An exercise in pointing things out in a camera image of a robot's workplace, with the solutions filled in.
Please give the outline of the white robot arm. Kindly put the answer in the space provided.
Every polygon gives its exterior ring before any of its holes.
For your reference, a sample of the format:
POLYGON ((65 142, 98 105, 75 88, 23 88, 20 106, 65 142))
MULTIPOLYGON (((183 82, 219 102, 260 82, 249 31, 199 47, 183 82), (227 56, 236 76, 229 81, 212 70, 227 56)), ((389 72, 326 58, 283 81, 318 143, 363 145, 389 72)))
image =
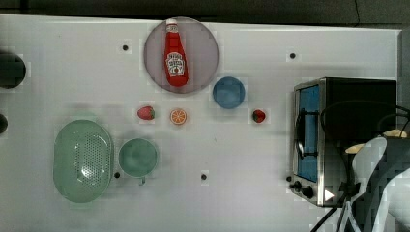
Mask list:
POLYGON ((409 225, 409 140, 374 138, 352 168, 357 193, 344 202, 336 232, 384 232, 389 212, 409 225))

